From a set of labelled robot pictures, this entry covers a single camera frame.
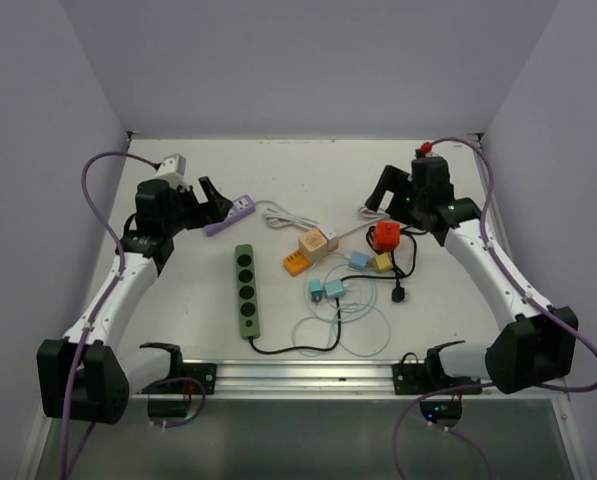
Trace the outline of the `light blue usb charger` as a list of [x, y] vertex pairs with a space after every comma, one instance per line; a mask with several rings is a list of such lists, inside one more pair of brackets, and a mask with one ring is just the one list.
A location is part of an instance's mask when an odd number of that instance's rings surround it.
[[353, 251], [349, 257], [348, 266], [355, 271], [364, 272], [369, 267], [370, 256], [360, 252]]

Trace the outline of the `red cube socket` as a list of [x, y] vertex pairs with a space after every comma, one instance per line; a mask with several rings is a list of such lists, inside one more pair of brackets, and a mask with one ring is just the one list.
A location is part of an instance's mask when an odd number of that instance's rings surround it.
[[401, 227], [398, 223], [380, 221], [373, 230], [372, 249], [380, 253], [394, 252], [400, 244], [400, 237]]

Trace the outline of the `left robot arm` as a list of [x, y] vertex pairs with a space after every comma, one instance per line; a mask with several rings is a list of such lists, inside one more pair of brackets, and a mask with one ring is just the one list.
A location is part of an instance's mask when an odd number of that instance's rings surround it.
[[226, 219], [229, 199], [208, 177], [199, 180], [205, 201], [180, 181], [140, 183], [136, 211], [125, 222], [103, 286], [77, 322], [59, 340], [37, 351], [43, 411], [50, 418], [115, 424], [131, 395], [152, 385], [179, 390], [186, 379], [179, 346], [147, 342], [131, 355], [116, 350], [138, 304], [174, 251], [174, 238]]

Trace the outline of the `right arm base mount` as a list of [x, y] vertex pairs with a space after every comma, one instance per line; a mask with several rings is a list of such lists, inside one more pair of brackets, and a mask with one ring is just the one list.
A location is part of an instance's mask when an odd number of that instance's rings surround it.
[[391, 365], [392, 384], [396, 395], [423, 395], [453, 387], [462, 387], [468, 395], [479, 395], [483, 388], [479, 380], [469, 377], [448, 377], [436, 367], [428, 366], [413, 352], [406, 353]]

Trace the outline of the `beige cube socket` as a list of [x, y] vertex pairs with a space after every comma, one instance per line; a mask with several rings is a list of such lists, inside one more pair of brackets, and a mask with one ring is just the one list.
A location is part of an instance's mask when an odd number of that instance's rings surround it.
[[339, 246], [337, 234], [331, 229], [314, 227], [298, 239], [298, 249], [309, 263], [324, 258]]

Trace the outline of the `green power strip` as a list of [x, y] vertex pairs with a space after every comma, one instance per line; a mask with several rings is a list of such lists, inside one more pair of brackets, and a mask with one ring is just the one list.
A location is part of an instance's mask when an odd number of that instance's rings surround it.
[[240, 336], [243, 340], [257, 339], [260, 320], [253, 248], [250, 244], [237, 245], [234, 254]]

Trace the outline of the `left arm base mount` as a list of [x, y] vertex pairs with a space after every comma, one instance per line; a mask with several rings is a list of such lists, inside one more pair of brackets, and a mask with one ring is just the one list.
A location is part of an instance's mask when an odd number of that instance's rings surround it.
[[215, 363], [184, 363], [182, 371], [175, 375], [176, 382], [164, 384], [157, 382], [143, 390], [144, 394], [189, 395], [199, 393], [200, 388], [189, 381], [180, 378], [193, 378], [203, 385], [206, 395], [213, 395], [217, 379], [217, 365]]

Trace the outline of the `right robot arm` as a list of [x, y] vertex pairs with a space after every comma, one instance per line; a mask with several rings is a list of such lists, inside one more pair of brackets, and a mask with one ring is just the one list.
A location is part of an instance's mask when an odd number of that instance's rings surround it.
[[459, 340], [429, 348], [423, 369], [429, 389], [442, 393], [474, 379], [514, 393], [570, 373], [575, 313], [526, 286], [505, 253], [492, 259], [498, 243], [482, 225], [477, 204], [455, 197], [444, 158], [417, 158], [408, 172], [385, 166], [366, 207], [377, 210], [386, 193], [393, 195], [388, 217], [431, 234], [468, 273], [499, 327], [491, 345]]

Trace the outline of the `purple usb hub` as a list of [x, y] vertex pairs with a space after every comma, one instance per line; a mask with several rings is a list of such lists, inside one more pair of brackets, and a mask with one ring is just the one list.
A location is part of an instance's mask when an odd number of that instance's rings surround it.
[[242, 195], [233, 201], [227, 217], [219, 223], [210, 224], [203, 228], [207, 237], [213, 237], [234, 224], [244, 220], [256, 211], [256, 204], [249, 195]]

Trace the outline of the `yellow usb charger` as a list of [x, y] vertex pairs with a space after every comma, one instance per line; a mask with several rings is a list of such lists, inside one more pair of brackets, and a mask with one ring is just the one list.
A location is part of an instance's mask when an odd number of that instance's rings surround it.
[[389, 253], [381, 253], [370, 261], [371, 268], [376, 273], [385, 273], [393, 269], [393, 263]]

